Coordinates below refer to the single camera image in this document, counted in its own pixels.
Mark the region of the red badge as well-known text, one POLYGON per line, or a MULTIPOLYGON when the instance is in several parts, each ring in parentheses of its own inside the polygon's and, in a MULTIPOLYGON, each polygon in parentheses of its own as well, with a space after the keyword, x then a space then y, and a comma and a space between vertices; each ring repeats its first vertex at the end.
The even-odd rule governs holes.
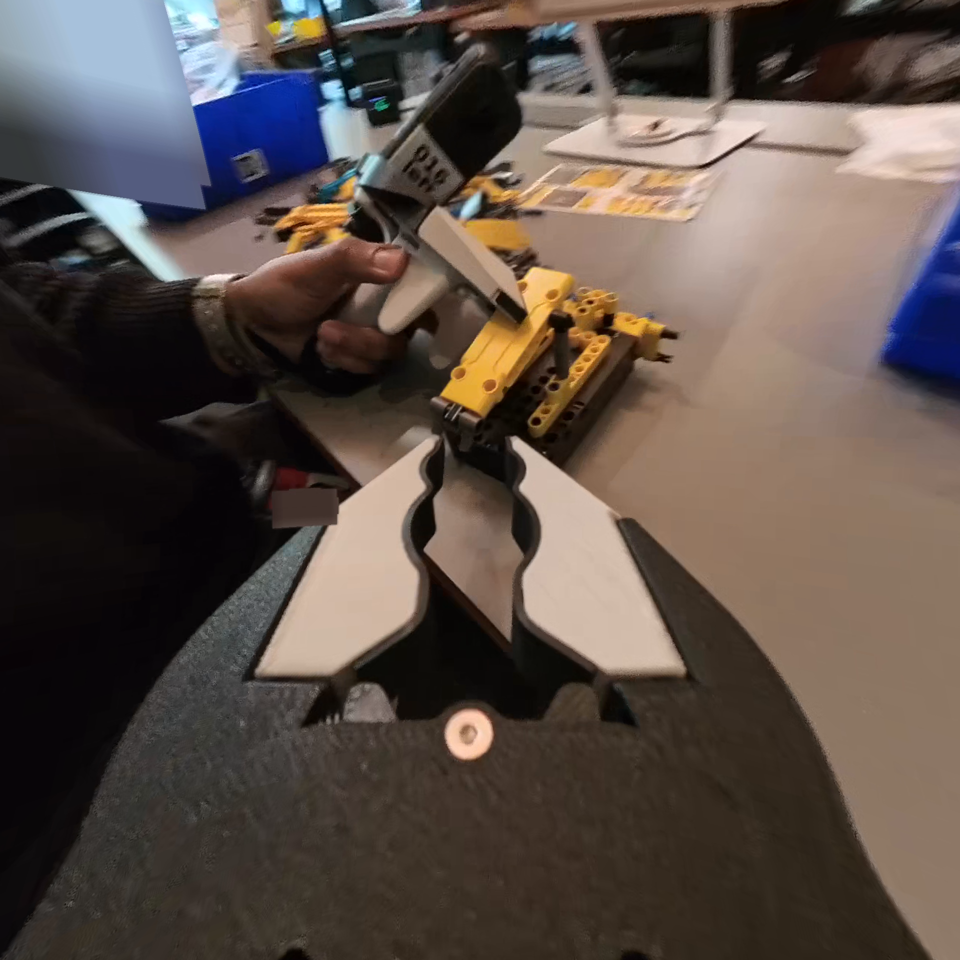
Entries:
POLYGON ((271 460, 248 462, 242 474, 244 489, 253 501, 265 501, 274 492, 311 488, 340 490, 345 488, 345 483, 335 474, 304 471, 271 460))

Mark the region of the pile of small brick parts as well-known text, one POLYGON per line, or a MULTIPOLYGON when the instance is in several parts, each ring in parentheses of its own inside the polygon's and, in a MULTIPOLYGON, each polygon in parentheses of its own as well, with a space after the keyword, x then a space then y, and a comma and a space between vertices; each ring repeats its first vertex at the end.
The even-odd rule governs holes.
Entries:
MULTIPOLYGON (((284 245, 284 252, 329 246, 346 238, 349 202, 354 199, 359 160, 336 158, 318 170, 317 181, 305 194, 306 203, 267 206, 255 216, 256 239, 270 235, 284 245)), ((474 175, 446 204, 447 211, 465 224, 467 231, 505 262, 521 280, 541 266, 522 217, 534 215, 520 206, 523 175, 514 164, 502 161, 474 175)))

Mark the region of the silver wristwatch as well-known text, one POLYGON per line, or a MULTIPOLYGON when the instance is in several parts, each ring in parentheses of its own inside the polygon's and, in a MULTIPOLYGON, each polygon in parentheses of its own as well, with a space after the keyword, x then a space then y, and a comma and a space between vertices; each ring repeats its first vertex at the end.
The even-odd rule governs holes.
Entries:
POLYGON ((246 345, 234 333, 227 308, 227 288, 240 273, 214 273, 196 280, 191 292, 191 315, 206 350, 217 368, 234 378, 255 369, 246 345))

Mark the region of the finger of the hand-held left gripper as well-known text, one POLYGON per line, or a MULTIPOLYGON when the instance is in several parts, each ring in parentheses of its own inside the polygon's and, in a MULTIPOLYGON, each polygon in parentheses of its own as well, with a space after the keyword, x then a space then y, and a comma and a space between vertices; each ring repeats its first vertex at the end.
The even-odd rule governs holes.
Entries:
POLYGON ((447 210, 431 209, 415 236, 421 248, 438 260, 455 290, 472 294, 490 311, 517 325, 526 319, 528 308, 513 270, 447 210))

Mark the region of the white paper sheets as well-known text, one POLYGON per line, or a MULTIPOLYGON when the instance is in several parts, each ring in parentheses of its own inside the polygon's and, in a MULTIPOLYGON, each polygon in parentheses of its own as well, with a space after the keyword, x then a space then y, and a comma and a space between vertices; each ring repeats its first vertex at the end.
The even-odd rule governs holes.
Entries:
POLYGON ((884 105, 851 115, 858 145, 838 174, 946 185, 959 179, 959 105, 884 105))

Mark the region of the blue storage bin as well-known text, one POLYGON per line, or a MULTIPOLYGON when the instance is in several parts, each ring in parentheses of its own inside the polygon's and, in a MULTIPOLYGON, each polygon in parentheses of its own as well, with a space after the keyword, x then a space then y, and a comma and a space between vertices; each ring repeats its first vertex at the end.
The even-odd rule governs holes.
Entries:
POLYGON ((209 174, 201 188, 217 210, 328 163, 321 96, 305 71, 245 74, 234 90, 194 106, 209 174))
POLYGON ((959 209, 921 259, 889 323, 880 354, 889 367, 959 380, 959 209))

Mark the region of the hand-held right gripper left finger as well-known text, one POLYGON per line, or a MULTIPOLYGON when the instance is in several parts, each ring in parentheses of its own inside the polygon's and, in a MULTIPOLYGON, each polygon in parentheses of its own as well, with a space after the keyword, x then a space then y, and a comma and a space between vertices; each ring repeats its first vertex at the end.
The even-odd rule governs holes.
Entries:
POLYGON ((421 627, 445 458, 428 435, 342 504, 265 636, 255 681, 316 683, 342 706, 359 669, 421 627))

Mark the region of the yellow panel with grey shafts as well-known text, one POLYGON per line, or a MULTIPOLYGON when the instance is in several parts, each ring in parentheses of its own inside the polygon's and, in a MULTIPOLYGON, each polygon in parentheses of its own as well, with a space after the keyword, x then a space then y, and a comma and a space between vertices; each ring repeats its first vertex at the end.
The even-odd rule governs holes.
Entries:
POLYGON ((546 350, 556 354, 557 371, 570 367, 571 318, 563 307, 575 286, 571 273, 532 268, 519 283, 525 317, 494 312, 467 347, 431 401, 454 452, 474 447, 489 415, 546 350))

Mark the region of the illustrated instruction sheet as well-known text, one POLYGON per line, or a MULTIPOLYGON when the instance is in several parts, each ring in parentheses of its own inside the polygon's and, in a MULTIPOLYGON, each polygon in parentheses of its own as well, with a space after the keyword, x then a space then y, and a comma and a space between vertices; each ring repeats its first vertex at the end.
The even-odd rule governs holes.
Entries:
POLYGON ((518 197, 527 211, 685 223, 718 180, 711 171, 664 166, 559 163, 518 197))

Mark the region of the person's left hand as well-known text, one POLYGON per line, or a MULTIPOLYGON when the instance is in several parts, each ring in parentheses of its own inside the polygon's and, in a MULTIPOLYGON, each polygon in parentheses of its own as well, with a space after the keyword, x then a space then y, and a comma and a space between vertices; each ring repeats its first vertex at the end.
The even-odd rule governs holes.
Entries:
POLYGON ((333 308, 361 286, 398 281, 408 263, 399 246, 349 237, 285 254, 229 282, 225 305, 242 329, 291 361, 309 349, 334 370, 373 376, 405 353, 405 336, 342 321, 333 308))

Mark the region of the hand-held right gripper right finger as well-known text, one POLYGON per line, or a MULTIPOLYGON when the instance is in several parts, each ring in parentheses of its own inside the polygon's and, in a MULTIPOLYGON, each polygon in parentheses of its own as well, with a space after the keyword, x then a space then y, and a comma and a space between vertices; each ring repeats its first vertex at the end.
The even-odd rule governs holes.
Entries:
POLYGON ((688 675, 627 538, 628 525, 532 445, 507 440, 511 653, 547 688, 688 675))

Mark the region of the black and yellow brick assembly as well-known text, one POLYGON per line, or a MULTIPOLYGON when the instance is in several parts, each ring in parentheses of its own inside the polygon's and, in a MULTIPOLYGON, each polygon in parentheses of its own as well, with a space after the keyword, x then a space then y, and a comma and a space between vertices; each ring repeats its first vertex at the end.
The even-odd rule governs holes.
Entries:
POLYGON ((484 411, 475 401, 453 395, 458 385, 466 385, 469 370, 466 362, 456 366, 431 401, 453 455, 503 481, 507 441, 519 439, 553 465, 565 466, 638 361, 674 359, 663 344, 679 339, 676 330, 650 316, 616 311, 616 306, 616 295, 606 291, 582 291, 579 299, 567 301, 563 309, 572 324, 564 347, 566 378, 557 374, 554 329, 547 325, 541 343, 509 384, 495 382, 489 390, 495 379, 484 378, 479 386, 482 400, 489 399, 484 411))

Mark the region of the person's left forearm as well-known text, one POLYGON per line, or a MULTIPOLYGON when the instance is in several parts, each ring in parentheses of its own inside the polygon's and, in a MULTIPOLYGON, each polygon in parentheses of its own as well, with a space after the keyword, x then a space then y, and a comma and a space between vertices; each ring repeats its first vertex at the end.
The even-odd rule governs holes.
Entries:
POLYGON ((30 321, 96 380, 172 397, 219 373, 194 316, 198 278, 160 281, 134 269, 71 271, 2 255, 2 316, 30 321))

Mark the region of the white monitor stand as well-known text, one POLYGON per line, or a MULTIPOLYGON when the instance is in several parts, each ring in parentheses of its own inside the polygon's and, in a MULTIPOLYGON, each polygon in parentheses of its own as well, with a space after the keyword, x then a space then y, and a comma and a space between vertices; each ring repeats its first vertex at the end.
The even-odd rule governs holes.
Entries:
POLYGON ((709 98, 696 117, 630 113, 618 95, 602 51, 596 18, 579 18, 578 42, 593 80, 599 115, 543 147, 565 162, 668 166, 700 170, 760 138, 767 125, 729 115, 734 93, 734 2, 703 2, 709 20, 709 98))

